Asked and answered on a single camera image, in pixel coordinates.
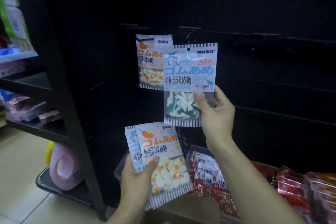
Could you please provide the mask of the brown cardboard box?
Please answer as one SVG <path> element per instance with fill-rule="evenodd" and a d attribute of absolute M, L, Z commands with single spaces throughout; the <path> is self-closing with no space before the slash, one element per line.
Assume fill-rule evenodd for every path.
<path fill-rule="evenodd" d="M 191 194 L 144 213 L 140 224 L 221 224 L 219 205 Z"/>

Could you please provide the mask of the person's left forearm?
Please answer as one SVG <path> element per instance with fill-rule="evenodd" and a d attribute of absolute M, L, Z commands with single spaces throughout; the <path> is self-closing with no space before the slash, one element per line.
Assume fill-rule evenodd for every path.
<path fill-rule="evenodd" d="M 140 224 L 144 212 L 144 207 L 120 204 L 106 224 Z"/>

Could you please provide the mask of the pink bottle with yellow cap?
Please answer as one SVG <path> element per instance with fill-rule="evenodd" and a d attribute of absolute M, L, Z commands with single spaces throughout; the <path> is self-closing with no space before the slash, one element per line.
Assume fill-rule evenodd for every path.
<path fill-rule="evenodd" d="M 81 166 L 71 148 L 49 141 L 45 151 L 45 162 L 57 188 L 70 191 L 84 179 Z"/>

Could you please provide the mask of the green and white packet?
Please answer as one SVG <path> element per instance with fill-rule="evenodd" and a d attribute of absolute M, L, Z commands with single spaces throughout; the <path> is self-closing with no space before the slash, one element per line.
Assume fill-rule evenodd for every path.
<path fill-rule="evenodd" d="M 23 51 L 34 51 L 19 0 L 0 0 L 0 17 L 6 34 L 14 46 Z"/>

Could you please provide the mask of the orange egg gummy candy packet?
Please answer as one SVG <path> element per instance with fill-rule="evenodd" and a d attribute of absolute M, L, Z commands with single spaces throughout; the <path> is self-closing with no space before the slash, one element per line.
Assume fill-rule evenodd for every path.
<path fill-rule="evenodd" d="M 163 90 L 163 55 L 173 47 L 173 35 L 136 34 L 139 87 Z"/>
<path fill-rule="evenodd" d="M 163 122 L 136 125 L 143 167 L 156 156 L 151 174 L 151 193 L 145 210 L 157 209 L 193 189 L 186 161 L 174 126 Z"/>

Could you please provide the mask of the black metal shelf rack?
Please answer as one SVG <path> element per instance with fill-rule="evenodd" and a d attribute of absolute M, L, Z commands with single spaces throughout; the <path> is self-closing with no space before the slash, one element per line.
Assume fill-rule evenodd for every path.
<path fill-rule="evenodd" d="M 75 86 L 73 62 L 67 51 L 64 29 L 57 10 L 56 0 L 19 0 L 24 19 L 29 31 L 31 43 L 39 55 L 50 88 L 45 90 L 35 87 L 37 93 L 45 94 L 45 101 L 52 104 L 60 113 L 65 123 L 72 146 L 82 164 L 85 181 L 92 197 L 96 213 L 101 221 L 106 222 L 110 214 L 104 202 L 95 169 L 91 160 L 92 147 L 87 146 L 87 136 L 83 131 L 82 118 L 78 112 L 80 92 Z"/>

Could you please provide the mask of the pile of red orange packets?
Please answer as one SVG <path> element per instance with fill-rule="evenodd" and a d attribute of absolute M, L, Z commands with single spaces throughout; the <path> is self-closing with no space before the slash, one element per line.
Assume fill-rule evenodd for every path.
<path fill-rule="evenodd" d="M 336 224 L 336 173 L 303 175 L 283 166 L 272 185 L 308 224 Z"/>

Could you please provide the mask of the person's right forearm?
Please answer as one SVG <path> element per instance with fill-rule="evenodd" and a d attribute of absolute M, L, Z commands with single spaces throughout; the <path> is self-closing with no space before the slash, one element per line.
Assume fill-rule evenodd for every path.
<path fill-rule="evenodd" d="M 267 182 L 233 139 L 206 136 L 243 224 L 307 224 Z"/>

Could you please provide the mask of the red meat snack packet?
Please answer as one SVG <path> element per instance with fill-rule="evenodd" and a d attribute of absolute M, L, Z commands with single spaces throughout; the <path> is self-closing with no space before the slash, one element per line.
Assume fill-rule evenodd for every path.
<path fill-rule="evenodd" d="M 38 116 L 41 124 L 48 124 L 62 118 L 60 112 L 52 110 Z"/>
<path fill-rule="evenodd" d="M 11 117 L 16 121 L 31 121 L 46 113 L 49 106 L 27 96 L 20 96 L 6 102 Z"/>

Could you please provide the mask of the blue shark gummy candy packet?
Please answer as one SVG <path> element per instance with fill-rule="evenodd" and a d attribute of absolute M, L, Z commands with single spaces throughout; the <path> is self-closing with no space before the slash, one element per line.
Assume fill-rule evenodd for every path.
<path fill-rule="evenodd" d="M 194 91 L 216 107 L 214 96 L 217 43 L 173 45 L 163 56 L 164 124 L 201 127 L 201 109 Z"/>
<path fill-rule="evenodd" d="M 128 143 L 129 153 L 132 159 L 133 167 L 137 172 L 144 169 L 142 160 L 141 144 L 137 136 L 137 128 L 135 125 L 125 127 L 125 136 Z"/>

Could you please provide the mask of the pile of red snack packets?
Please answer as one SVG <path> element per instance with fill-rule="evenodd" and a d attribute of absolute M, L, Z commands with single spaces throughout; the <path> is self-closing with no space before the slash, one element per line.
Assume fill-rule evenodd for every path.
<path fill-rule="evenodd" d="M 193 183 L 191 194 L 215 201 L 220 213 L 240 218 L 224 177 L 213 157 L 192 151 L 188 171 Z"/>

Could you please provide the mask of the person's left hand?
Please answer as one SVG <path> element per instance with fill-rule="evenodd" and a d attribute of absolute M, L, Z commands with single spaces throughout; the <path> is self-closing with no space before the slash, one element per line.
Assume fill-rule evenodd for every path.
<path fill-rule="evenodd" d="M 152 189 L 152 178 L 143 177 L 143 171 L 133 167 L 130 154 L 127 155 L 121 176 L 120 204 L 146 207 Z"/>

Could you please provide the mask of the black slatted display panel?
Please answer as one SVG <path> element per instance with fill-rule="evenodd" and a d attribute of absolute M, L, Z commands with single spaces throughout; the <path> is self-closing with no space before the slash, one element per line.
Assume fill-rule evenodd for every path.
<path fill-rule="evenodd" d="M 248 158 L 336 173 L 336 0 L 56 1 L 101 169 L 125 153 L 124 126 L 163 120 L 163 92 L 137 84 L 135 34 L 168 33 L 218 43 L 216 84 Z"/>

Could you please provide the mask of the person's right hand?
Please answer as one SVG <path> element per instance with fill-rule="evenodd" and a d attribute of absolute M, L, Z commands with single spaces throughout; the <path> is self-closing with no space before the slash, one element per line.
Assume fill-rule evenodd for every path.
<path fill-rule="evenodd" d="M 218 105 L 209 105 L 209 114 L 203 119 L 201 117 L 206 144 L 212 153 L 219 149 L 230 149 L 235 145 L 232 137 L 235 107 L 217 85 L 214 96 Z"/>

